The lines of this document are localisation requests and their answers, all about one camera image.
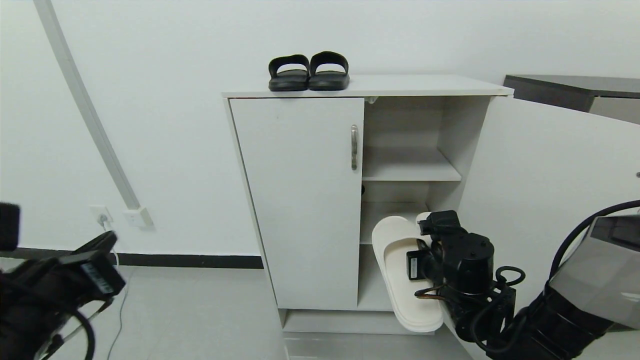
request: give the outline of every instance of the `metal handle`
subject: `metal handle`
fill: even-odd
[[[358,168],[358,126],[351,126],[351,169]]]

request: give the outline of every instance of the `white wall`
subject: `white wall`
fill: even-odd
[[[116,217],[122,251],[258,254],[220,92],[292,53],[330,49],[363,73],[640,78],[640,3],[559,1],[55,1],[89,94],[155,231],[125,209],[33,4],[2,2],[3,200],[22,245],[69,249]]]

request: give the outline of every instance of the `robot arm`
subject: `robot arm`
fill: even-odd
[[[19,208],[0,203],[0,250],[17,246]],[[28,260],[13,271],[0,272],[0,360],[48,359],[64,344],[58,334],[70,317],[87,334],[86,360],[93,358],[95,335],[78,309],[94,301],[111,305],[125,281],[107,254],[116,242],[108,231],[69,255]]]
[[[558,250],[542,293],[517,315],[512,286],[524,280],[524,272],[503,266],[493,280],[490,240],[468,233],[455,211],[431,213],[419,222],[422,235],[433,240],[420,264],[433,287],[415,296],[443,300],[458,337],[492,359],[573,359],[614,322],[640,328],[640,215],[606,216],[639,206],[640,200],[612,206],[576,227]],[[506,271],[520,277],[508,282]]]

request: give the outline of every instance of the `black baseboard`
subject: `black baseboard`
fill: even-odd
[[[13,252],[0,252],[0,258],[46,259],[64,256],[70,251],[18,248]],[[115,262],[113,254],[109,255]],[[260,256],[236,255],[164,255],[118,253],[121,265],[129,266],[165,266],[170,268],[232,268],[262,269]]]

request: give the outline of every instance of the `black slipper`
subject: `black slipper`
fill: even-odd
[[[285,70],[278,72],[282,65],[300,64],[306,70]],[[269,62],[269,90],[271,91],[303,91],[307,89],[309,81],[309,60],[304,55],[291,55],[275,58]]]
[[[322,64],[336,64],[344,68],[341,71],[321,71],[316,72],[318,66]],[[311,58],[311,69],[309,70],[309,90],[331,91],[344,90],[349,85],[349,63],[344,56],[331,51],[317,53]]]

